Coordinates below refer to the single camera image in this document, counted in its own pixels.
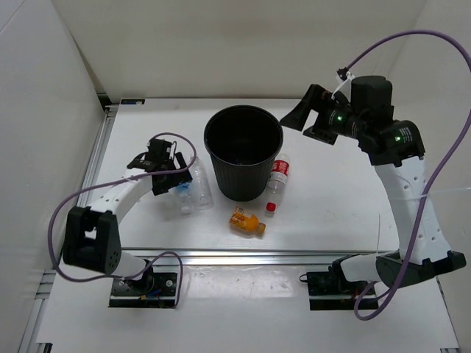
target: black trash can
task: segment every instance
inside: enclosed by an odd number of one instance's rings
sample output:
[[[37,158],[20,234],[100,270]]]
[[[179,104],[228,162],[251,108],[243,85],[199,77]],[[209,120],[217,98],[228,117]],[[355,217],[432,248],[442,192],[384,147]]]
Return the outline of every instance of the black trash can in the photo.
[[[221,192],[239,202],[259,197],[283,145],[279,121],[258,107],[228,107],[209,120],[204,139]]]

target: orange bottle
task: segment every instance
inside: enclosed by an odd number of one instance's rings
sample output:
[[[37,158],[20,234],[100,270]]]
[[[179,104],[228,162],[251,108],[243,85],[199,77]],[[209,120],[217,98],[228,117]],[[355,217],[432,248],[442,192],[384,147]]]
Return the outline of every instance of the orange bottle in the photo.
[[[242,207],[236,207],[233,216],[229,220],[229,224],[246,232],[255,232],[258,235],[265,232],[265,224],[258,221],[255,215],[246,213]]]

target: white wall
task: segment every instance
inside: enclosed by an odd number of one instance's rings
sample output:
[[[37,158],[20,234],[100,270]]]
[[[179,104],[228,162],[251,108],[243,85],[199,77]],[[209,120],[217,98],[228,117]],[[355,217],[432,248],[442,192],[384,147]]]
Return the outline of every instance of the white wall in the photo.
[[[103,116],[49,0],[0,3],[0,352],[16,352],[53,207],[82,182]],[[64,217],[57,222],[58,244]]]
[[[425,0],[54,0],[113,101],[301,97],[369,43],[414,26]],[[357,68],[386,74],[401,42]]]
[[[471,51],[470,0],[428,0],[417,28],[436,29]],[[397,58],[390,80],[396,118],[416,122],[422,133],[428,175],[456,139],[471,108],[471,75],[461,55],[443,40],[410,38]],[[436,181],[435,190],[471,186],[471,136]],[[458,341],[471,352],[471,193],[435,196],[443,233],[453,249],[467,256],[468,267],[440,277]]]

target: red bottle cap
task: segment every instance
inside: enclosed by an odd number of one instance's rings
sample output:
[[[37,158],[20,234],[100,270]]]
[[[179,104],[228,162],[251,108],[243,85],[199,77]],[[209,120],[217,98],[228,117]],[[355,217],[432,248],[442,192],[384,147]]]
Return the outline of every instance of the red bottle cap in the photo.
[[[269,202],[266,204],[266,210],[269,212],[274,212],[277,209],[277,205],[274,204],[273,202]]]

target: bottle label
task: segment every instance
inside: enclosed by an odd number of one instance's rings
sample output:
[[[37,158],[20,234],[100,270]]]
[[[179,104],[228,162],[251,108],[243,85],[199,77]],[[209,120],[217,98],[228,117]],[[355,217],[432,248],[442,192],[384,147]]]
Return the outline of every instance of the bottle label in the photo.
[[[229,220],[229,223],[237,227],[244,228],[247,218],[250,217],[252,217],[252,215],[245,213],[245,210],[242,207],[236,207],[233,216]]]
[[[286,184],[286,181],[288,180],[288,170],[288,162],[285,160],[275,160],[272,166],[272,172],[270,173],[269,181],[277,180],[283,184]]]

